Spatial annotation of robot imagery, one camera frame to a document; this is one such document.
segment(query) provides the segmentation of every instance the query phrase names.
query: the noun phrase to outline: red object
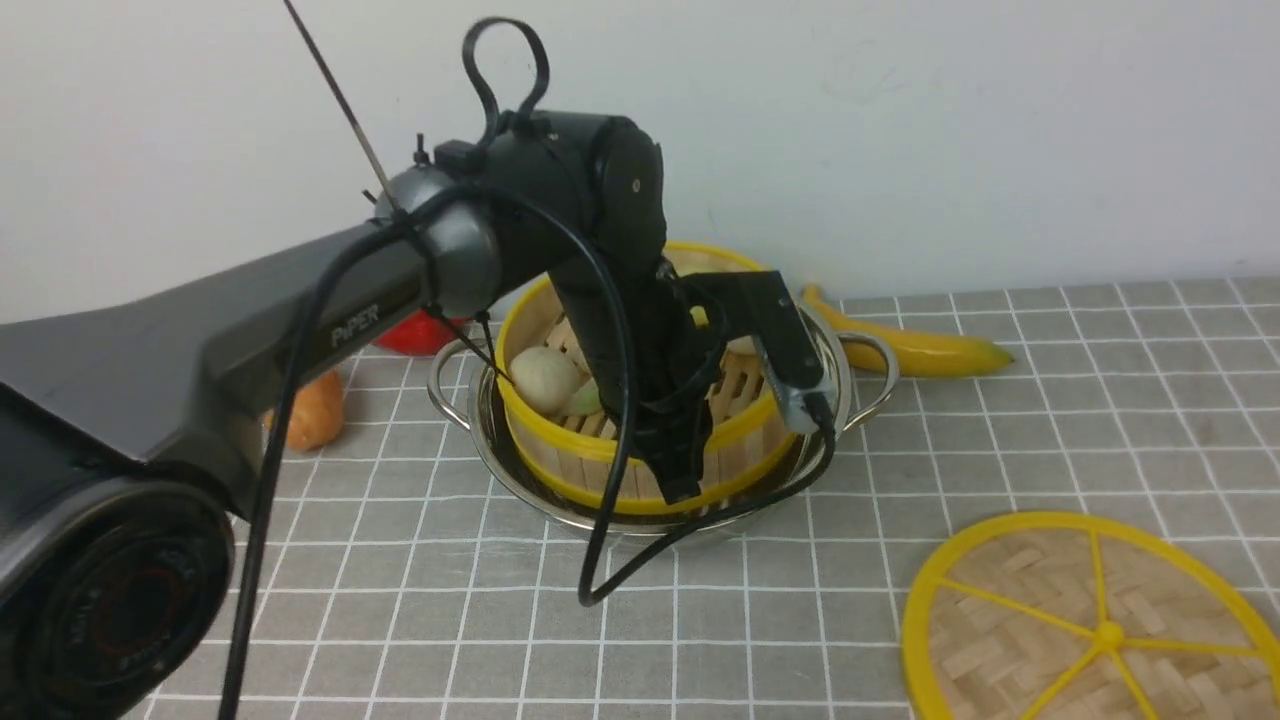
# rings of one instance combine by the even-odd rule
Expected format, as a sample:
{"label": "red object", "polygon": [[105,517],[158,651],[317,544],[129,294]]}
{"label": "red object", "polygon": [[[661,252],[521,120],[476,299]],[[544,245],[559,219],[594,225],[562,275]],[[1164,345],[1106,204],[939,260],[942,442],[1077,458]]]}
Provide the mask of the red object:
{"label": "red object", "polygon": [[[451,322],[460,328],[466,324],[466,319]],[[435,355],[456,337],[444,323],[419,310],[387,331],[374,345],[401,355]]]}

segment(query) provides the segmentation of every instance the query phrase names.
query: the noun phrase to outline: yellow banana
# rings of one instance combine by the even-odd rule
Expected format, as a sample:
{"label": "yellow banana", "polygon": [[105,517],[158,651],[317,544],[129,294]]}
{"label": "yellow banana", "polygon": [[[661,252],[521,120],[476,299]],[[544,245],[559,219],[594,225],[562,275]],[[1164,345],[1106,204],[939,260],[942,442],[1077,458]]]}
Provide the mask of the yellow banana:
{"label": "yellow banana", "polygon": [[[902,331],[855,320],[828,305],[815,284],[806,284],[800,296],[836,332],[860,332],[887,342],[897,355],[899,366],[905,377],[987,375],[1014,361],[1012,355],[986,338]],[[845,356],[849,359],[849,364],[856,369],[884,372],[884,361],[879,354],[865,345],[846,342]]]}

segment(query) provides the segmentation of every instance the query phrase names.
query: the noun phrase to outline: bamboo steamer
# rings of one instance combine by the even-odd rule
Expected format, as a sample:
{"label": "bamboo steamer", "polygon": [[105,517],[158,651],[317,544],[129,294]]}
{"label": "bamboo steamer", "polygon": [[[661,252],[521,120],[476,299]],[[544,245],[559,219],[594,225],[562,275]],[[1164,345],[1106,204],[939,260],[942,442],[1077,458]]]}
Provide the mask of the bamboo steamer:
{"label": "bamboo steamer", "polygon": [[[696,243],[668,242],[664,255],[678,268],[698,265],[722,272],[764,268],[737,254]],[[585,368],[573,331],[559,299],[543,278],[526,292],[498,334],[495,355],[504,372],[524,350],[544,345],[564,352]],[[521,459],[550,489],[588,507],[599,507],[604,482],[617,448],[617,428],[603,414],[544,418],[530,407],[506,379],[498,380],[506,419]],[[726,352],[721,379],[712,386],[714,428],[707,442],[701,495],[667,505],[653,471],[636,459],[618,495],[617,511],[628,515],[684,512],[718,502],[760,479],[796,441],[778,413],[773,392],[755,355]]]}

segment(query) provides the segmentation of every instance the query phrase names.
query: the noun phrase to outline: black cable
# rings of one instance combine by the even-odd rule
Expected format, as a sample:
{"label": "black cable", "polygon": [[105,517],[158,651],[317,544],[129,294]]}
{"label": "black cable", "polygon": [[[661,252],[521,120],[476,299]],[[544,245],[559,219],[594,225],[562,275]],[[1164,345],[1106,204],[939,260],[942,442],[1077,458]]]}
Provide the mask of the black cable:
{"label": "black cable", "polygon": [[[618,446],[613,457],[613,468],[609,471],[611,486],[621,486],[621,479],[626,473],[627,456],[630,455],[631,438],[635,434],[636,416],[636,355],[635,345],[631,341],[631,329],[627,324],[626,310],[622,296],[618,292],[604,260],[595,251],[591,243],[581,237],[572,228],[558,218],[544,210],[541,206],[530,202],[527,199],[497,187],[480,184],[457,184],[447,187],[424,202],[411,215],[410,222],[397,222],[387,228],[375,232],[346,247],[334,258],[325,272],[320,275],[310,297],[298,309],[297,322],[293,331],[293,346],[285,364],[284,377],[280,387],[280,397],[275,406],[275,418],[268,433],[266,451],[262,457],[261,480],[255,496],[255,507],[250,520],[250,534],[244,551],[244,569],[241,574],[239,597],[236,606],[236,621],[232,628],[230,650],[227,657],[227,673],[223,680],[223,697],[219,706],[219,720],[234,720],[239,706],[241,689],[244,684],[244,666],[248,660],[250,633],[253,626],[253,612],[257,605],[257,585],[262,573],[262,556],[266,551],[266,532],[271,520],[271,503],[275,500],[275,488],[279,480],[280,462],[284,457],[284,439],[288,433],[289,420],[293,415],[293,401],[302,386],[302,375],[307,370],[303,366],[303,348],[310,346],[310,338],[320,325],[321,315],[329,304],[329,299],[338,287],[339,281],[357,263],[369,258],[374,252],[385,250],[396,242],[407,242],[415,237],[419,227],[430,227],[453,202],[468,199],[497,199],[518,205],[521,209],[539,217],[568,238],[582,258],[591,265],[591,270],[600,279],[604,290],[605,305],[613,320],[614,340],[622,355],[622,418],[618,425]],[[433,296],[439,288],[428,288]],[[617,501],[617,489],[613,492],[613,501]],[[609,503],[609,514],[613,511],[613,502]]]}
{"label": "black cable", "polygon": [[467,31],[466,37],[462,38],[462,69],[467,73],[467,79],[471,81],[471,87],[475,88],[476,95],[480,96],[480,106],[484,108],[484,135],[480,136],[480,141],[476,143],[480,147],[488,146],[498,136],[499,127],[498,123],[502,119],[498,111],[498,99],[494,97],[493,90],[489,83],[485,82],[484,76],[480,74],[480,69],[476,68],[476,42],[484,31],[489,29],[495,24],[509,24],[515,26],[525,36],[529,42],[529,50],[534,54],[534,65],[536,68],[536,76],[534,78],[534,88],[529,91],[524,102],[520,104],[520,110],[517,110],[517,117],[522,120],[529,120],[530,115],[534,113],[534,108],[538,101],[547,95],[547,87],[550,85],[552,69],[550,61],[547,59],[547,49],[543,46],[541,38],[534,32],[534,28],[529,27],[527,23],[511,19],[511,18],[484,18],[476,24],[471,26]]}
{"label": "black cable", "polygon": [[[827,471],[827,468],[831,465],[831,460],[836,455],[836,424],[835,424],[835,418],[832,416],[831,413],[831,406],[827,405],[827,398],[823,397],[820,393],[806,395],[804,402],[805,407],[809,410],[809,414],[818,421],[818,434],[819,438],[822,439],[822,457],[818,460],[818,464],[814,465],[814,468],[808,474],[768,495],[760,496],[755,500],[750,500],[741,505],[723,507],[721,510],[708,512],[707,515],[703,515],[695,520],[690,520],[689,523],[685,523],[684,525],[676,528],[675,530],[671,530],[669,533],[662,536],[660,538],[645,546],[644,550],[637,552],[635,557],[627,561],[626,565],[623,565],[608,580],[602,583],[600,587],[596,588],[595,591],[591,591],[590,587],[595,578],[595,566],[599,564],[599,547],[596,548],[596,552],[593,556],[590,553],[591,544],[589,542],[588,557],[582,561],[582,574],[579,578],[579,602],[589,607],[591,605],[603,601],[605,597],[609,596],[609,593],[617,589],[618,585],[625,583],[627,578],[634,575],[636,570],[639,570],[646,562],[653,560],[659,552],[667,550],[672,544],[676,544],[681,539],[696,533],[698,530],[709,528],[712,525],[717,525],[726,520],[732,520],[733,518],[740,518],[749,512],[756,512],[759,510],[764,510],[767,507],[777,505],[778,502],[782,502],[783,500],[794,497],[795,495],[799,495],[800,492],[804,492],[806,488],[813,486],[813,483],[817,482],[817,479],[820,478],[822,474]],[[618,442],[621,443],[622,442],[621,430],[618,432],[618,438],[620,438]],[[609,475],[609,479],[611,480],[613,479],[612,473]],[[618,483],[611,482],[609,484],[605,486],[604,498],[603,502],[600,503],[600,512],[596,515],[595,527],[591,528],[591,542],[596,539],[596,533],[600,534],[600,538],[603,541],[603,536],[608,530],[609,516],[612,515],[613,505],[617,502],[618,491],[621,489],[621,487],[622,487],[621,482]],[[604,514],[605,506],[609,507],[608,515]]]}

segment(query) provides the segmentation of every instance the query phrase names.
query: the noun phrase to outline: black robotic arm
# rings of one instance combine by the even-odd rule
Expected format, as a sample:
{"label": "black robotic arm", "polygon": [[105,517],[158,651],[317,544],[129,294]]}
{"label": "black robotic arm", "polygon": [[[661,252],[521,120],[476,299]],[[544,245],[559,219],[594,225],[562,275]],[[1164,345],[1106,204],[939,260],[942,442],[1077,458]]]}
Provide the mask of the black robotic arm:
{"label": "black robotic arm", "polygon": [[[495,22],[521,27],[539,59],[515,113],[497,113],[471,55]],[[420,140],[369,220],[136,302],[0,327],[0,716],[110,717],[145,697],[221,605],[228,511],[255,523],[224,697],[234,716],[285,430],[264,455],[260,418],[289,416],[302,383],[420,307],[475,315],[548,273],[620,457],[646,462],[668,502],[700,492],[705,396],[728,340],[755,337],[795,432],[829,429],[831,386],[781,275],[678,278],[663,258],[657,143],[627,118],[536,110],[548,69],[524,23],[481,20],[463,60],[484,136],[434,158]],[[588,605],[622,579],[590,589],[611,511],[607,492]]]}

